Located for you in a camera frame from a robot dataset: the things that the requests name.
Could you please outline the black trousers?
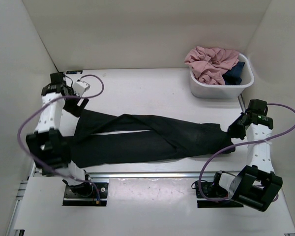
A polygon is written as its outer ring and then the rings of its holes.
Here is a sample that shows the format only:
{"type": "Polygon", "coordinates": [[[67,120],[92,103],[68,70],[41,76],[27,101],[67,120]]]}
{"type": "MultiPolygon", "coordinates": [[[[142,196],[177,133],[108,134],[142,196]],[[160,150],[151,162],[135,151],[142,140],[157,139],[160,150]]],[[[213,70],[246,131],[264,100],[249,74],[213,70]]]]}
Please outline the black trousers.
{"type": "Polygon", "coordinates": [[[217,123],[193,123],[154,115],[113,116],[83,110],[65,138],[80,168],[143,163],[214,154],[232,146],[217,123]]]}

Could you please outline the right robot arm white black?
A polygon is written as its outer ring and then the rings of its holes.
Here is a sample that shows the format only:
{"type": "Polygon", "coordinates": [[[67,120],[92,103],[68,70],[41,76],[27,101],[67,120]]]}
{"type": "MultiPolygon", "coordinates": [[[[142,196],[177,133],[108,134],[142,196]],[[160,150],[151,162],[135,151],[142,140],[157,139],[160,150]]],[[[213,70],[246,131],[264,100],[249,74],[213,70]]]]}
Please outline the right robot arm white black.
{"type": "Polygon", "coordinates": [[[219,171],[211,184],[211,191],[221,197],[228,193],[228,199],[258,211],[267,210],[283,185],[281,177],[274,173],[270,157],[273,120],[267,116],[267,103],[252,99],[248,108],[228,128],[232,138],[249,141],[247,165],[237,176],[219,171]]]}

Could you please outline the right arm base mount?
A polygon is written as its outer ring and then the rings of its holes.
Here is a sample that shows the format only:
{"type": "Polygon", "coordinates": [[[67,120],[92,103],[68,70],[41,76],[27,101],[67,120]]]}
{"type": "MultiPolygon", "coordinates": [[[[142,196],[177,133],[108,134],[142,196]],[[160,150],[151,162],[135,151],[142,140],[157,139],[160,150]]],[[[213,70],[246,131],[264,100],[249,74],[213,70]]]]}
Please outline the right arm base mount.
{"type": "MultiPolygon", "coordinates": [[[[197,197],[197,208],[242,208],[243,205],[230,201],[220,201],[220,202],[211,202],[203,198],[199,192],[198,181],[195,181],[191,184],[191,188],[196,191],[197,197]]],[[[213,182],[208,182],[206,180],[201,181],[201,188],[206,197],[209,198],[224,198],[228,196],[228,193],[225,189],[215,186],[213,182]]]]}

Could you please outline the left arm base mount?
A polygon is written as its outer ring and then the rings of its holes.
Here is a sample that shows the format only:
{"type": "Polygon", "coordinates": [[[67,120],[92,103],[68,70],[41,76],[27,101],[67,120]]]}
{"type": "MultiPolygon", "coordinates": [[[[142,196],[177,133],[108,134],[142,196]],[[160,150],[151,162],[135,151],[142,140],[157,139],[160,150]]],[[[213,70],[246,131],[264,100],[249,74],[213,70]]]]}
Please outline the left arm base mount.
{"type": "Polygon", "coordinates": [[[63,206],[75,206],[75,207],[106,207],[109,183],[108,182],[95,182],[99,194],[91,184],[82,183],[76,186],[69,186],[66,184],[63,195],[63,206]]]}

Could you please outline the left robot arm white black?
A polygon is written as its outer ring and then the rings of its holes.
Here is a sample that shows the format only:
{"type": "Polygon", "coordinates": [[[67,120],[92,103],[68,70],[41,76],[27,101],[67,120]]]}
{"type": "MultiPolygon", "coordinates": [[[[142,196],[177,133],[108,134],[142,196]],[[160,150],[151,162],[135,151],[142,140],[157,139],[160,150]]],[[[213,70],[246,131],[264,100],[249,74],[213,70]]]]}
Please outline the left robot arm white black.
{"type": "Polygon", "coordinates": [[[74,179],[65,179],[68,186],[75,186],[76,191],[83,197],[87,197],[93,192],[93,184],[89,182],[89,175],[85,170],[77,167],[72,161],[71,150],[68,142],[61,135],[59,127],[62,111],[67,111],[75,117],[79,117],[83,108],[87,105],[88,99],[83,99],[81,105],[78,103],[81,96],[90,85],[80,80],[67,85],[66,76],[61,73],[52,73],[51,82],[43,87],[41,92],[42,105],[46,105],[53,99],[53,102],[42,111],[38,124],[33,134],[26,136],[27,146],[38,160],[35,161],[37,168],[43,176],[53,176],[54,173],[43,167],[40,162],[44,162],[54,170],[63,175],[71,176],[74,179]]]}

